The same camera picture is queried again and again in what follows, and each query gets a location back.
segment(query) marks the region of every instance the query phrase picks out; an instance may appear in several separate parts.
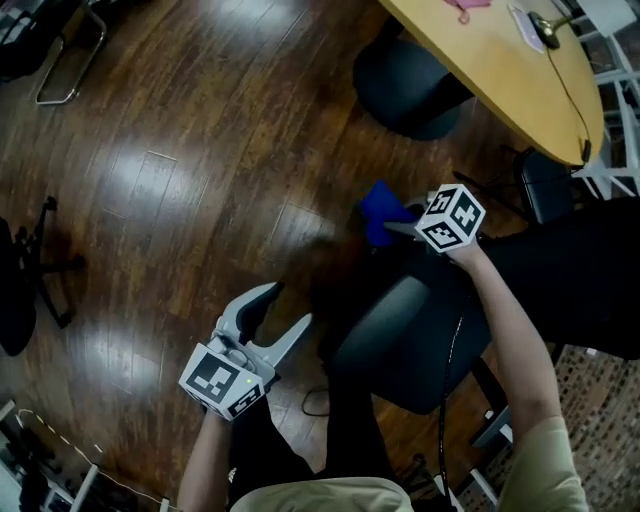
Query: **forearm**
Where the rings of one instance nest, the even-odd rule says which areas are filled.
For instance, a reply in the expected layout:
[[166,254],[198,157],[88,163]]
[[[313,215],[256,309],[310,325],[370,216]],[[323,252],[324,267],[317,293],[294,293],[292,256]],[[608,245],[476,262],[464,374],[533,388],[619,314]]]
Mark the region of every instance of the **forearm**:
[[555,370],[540,334],[489,258],[481,252],[466,270],[496,344],[517,443],[543,419],[562,414]]
[[178,491],[184,512],[222,512],[229,487],[231,424],[208,412]]

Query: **white cube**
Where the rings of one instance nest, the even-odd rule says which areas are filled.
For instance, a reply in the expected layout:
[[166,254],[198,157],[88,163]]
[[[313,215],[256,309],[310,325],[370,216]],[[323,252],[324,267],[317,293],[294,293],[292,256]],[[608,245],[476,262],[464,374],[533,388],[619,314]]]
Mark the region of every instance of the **white cube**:
[[262,379],[198,343],[179,381],[192,398],[232,420],[263,396]]
[[464,185],[442,185],[415,229],[437,252],[469,244],[485,210]]

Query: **shirt sleeve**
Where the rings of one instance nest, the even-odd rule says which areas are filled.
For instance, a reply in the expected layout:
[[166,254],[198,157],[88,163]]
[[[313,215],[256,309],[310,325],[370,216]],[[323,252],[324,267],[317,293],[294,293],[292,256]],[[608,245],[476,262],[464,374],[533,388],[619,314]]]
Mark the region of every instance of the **shirt sleeve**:
[[500,495],[500,512],[587,512],[569,433],[561,417],[549,418],[525,436]]

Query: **patterned rug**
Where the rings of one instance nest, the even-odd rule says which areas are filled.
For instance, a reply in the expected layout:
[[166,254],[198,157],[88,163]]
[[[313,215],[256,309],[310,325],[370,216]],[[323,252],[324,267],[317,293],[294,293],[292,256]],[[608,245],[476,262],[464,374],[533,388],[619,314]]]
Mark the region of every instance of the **patterned rug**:
[[[567,348],[556,371],[589,505],[598,511],[640,510],[640,361]],[[482,471],[494,489],[501,489],[511,461],[511,448],[504,448]],[[488,510],[476,485],[460,502],[467,511]]]

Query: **blue cloth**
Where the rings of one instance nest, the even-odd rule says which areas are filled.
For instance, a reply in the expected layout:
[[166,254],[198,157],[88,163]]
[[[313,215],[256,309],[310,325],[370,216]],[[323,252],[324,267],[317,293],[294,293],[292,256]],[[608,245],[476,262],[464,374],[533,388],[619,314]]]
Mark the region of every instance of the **blue cloth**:
[[407,210],[393,195],[384,181],[377,181],[360,203],[367,221],[366,235],[374,247],[391,245],[393,235],[384,227],[385,222],[415,222],[417,217]]

